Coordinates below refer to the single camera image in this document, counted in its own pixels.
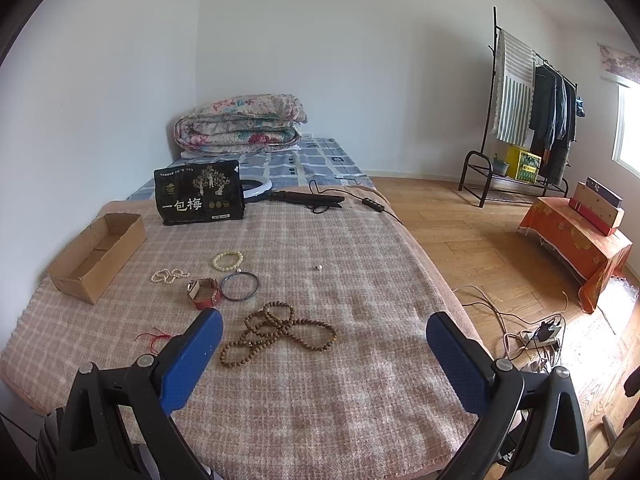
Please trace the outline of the red strap wristwatch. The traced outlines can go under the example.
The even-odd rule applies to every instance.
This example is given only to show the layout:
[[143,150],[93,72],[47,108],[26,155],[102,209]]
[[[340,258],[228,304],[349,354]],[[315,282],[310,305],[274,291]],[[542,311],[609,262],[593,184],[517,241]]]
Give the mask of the red strap wristwatch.
[[198,310],[216,308],[221,300],[221,291],[214,278],[198,278],[186,285],[186,292]]

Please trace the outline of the blue bangle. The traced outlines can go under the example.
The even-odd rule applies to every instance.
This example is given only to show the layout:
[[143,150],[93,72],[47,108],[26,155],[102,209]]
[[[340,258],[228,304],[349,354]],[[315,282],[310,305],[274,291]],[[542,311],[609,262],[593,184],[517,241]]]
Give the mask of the blue bangle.
[[225,300],[243,302],[257,294],[260,289],[260,281],[258,276],[252,272],[236,270],[225,276],[220,281],[219,287],[221,296]]

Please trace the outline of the open cardboard box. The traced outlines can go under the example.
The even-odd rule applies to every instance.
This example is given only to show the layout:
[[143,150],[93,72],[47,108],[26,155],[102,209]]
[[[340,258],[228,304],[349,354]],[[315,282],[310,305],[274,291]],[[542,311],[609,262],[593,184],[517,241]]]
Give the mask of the open cardboard box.
[[87,304],[96,304],[145,240],[140,214],[104,214],[52,261],[48,267],[49,278],[60,292]]

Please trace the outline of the orange cloth covered table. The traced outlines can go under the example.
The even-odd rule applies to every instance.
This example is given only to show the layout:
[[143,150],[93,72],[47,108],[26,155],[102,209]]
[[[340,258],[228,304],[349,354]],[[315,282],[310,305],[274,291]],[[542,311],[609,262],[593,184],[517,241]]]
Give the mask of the orange cloth covered table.
[[632,249],[625,234],[603,234],[570,206],[569,198],[537,197],[518,229],[536,233],[579,275],[578,300],[588,314],[597,310],[608,281],[623,275]]

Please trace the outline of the black snack bag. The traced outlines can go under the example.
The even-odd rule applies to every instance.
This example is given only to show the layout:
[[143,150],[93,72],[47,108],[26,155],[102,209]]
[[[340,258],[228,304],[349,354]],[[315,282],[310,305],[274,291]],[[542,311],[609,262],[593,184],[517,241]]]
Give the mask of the black snack bag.
[[165,226],[244,217],[237,160],[157,169],[154,185],[156,208]]

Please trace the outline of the stacked gift boxes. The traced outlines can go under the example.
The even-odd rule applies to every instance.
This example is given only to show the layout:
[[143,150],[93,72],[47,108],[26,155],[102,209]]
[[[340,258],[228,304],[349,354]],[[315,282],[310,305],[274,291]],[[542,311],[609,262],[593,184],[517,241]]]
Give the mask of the stacked gift boxes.
[[594,184],[578,182],[574,195],[570,198],[570,208],[588,220],[602,234],[609,236],[622,224],[625,211],[620,205],[614,205],[604,194],[610,192],[602,186],[596,190]]

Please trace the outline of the yellow box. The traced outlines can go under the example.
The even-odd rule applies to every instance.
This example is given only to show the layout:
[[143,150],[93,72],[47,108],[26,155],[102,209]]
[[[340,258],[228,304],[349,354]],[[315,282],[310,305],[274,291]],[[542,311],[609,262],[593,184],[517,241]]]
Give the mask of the yellow box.
[[520,182],[535,183],[541,165],[541,157],[519,146],[510,145],[506,150],[506,175]]

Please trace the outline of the striped towel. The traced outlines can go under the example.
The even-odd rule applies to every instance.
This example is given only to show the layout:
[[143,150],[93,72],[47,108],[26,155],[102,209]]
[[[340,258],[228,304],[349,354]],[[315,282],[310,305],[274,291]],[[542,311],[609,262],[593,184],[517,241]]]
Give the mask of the striped towel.
[[490,131],[498,141],[525,145],[532,114],[535,53],[510,32],[498,30]]

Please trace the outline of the black clothes rack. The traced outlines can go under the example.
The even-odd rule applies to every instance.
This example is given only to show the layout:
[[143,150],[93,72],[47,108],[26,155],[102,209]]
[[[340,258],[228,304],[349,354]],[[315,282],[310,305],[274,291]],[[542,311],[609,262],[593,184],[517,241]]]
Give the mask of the black clothes rack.
[[465,155],[458,190],[477,206],[568,196],[565,171],[582,116],[578,84],[498,23],[492,12],[491,82],[480,147]]

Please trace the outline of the blue checked bed sheet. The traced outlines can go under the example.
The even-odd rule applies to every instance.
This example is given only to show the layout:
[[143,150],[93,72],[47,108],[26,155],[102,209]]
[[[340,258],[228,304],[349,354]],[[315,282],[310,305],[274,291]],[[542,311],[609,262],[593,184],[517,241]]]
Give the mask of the blue checked bed sheet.
[[237,160],[242,179],[269,179],[274,188],[307,186],[309,180],[333,188],[337,185],[360,185],[374,188],[370,177],[334,139],[303,138],[286,150],[260,150],[248,154],[218,157],[180,158],[171,167],[185,164],[210,164],[223,160]]

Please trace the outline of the folded floral quilt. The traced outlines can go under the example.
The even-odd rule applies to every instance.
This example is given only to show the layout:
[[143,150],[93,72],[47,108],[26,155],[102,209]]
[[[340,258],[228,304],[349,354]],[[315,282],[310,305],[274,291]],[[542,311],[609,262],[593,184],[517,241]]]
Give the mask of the folded floral quilt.
[[172,135],[194,156],[247,154],[297,144],[307,122],[297,96],[249,94],[195,107],[177,119]]

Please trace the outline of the dark hanging clothes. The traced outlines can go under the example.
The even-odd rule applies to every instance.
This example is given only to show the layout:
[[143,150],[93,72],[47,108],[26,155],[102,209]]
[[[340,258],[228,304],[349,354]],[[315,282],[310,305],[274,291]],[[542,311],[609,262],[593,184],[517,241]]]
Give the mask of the dark hanging clothes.
[[549,65],[536,68],[534,100],[529,129],[530,151],[540,157],[538,174],[560,185],[576,141],[576,87]]

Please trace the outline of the window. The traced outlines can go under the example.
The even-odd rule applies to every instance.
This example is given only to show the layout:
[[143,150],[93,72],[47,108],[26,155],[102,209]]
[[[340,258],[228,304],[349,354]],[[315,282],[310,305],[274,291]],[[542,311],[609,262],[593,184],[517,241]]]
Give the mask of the window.
[[613,160],[640,176],[640,96],[638,84],[617,91],[617,117]]

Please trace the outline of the floral curtain valance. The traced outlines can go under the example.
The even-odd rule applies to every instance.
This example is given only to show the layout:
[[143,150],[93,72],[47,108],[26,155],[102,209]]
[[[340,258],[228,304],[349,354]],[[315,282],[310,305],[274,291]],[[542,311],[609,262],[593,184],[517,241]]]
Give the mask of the floral curtain valance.
[[605,73],[631,81],[634,84],[639,83],[640,58],[638,55],[614,49],[605,44],[598,44],[598,47],[601,68]]

